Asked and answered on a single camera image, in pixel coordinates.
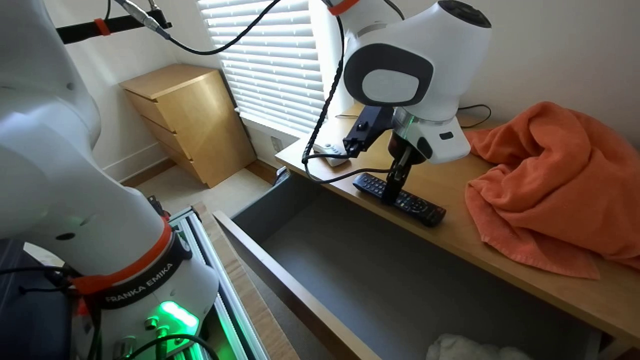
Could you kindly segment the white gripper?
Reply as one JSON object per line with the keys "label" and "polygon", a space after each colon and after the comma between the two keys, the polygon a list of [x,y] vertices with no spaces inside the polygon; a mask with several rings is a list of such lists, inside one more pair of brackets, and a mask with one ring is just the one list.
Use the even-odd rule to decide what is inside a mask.
{"label": "white gripper", "polygon": [[396,203],[413,164],[419,164],[424,158],[432,164],[453,163],[469,152],[457,119],[432,123],[407,117],[400,126],[400,137],[391,137],[387,144],[391,166],[382,193],[384,205]]}

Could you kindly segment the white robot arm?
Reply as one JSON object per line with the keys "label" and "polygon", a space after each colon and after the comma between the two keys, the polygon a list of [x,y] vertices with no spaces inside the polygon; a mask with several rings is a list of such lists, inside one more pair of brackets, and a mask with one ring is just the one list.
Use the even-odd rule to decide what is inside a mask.
{"label": "white robot arm", "polygon": [[[324,0],[353,46],[338,73],[351,98],[406,114],[396,137],[422,158],[469,152],[457,98],[487,49],[490,20],[435,0],[401,20],[382,0]],[[217,275],[170,220],[91,158],[100,119],[42,0],[0,0],[0,234],[61,257],[102,353],[156,337],[142,323],[170,305],[194,320],[214,309]]]}

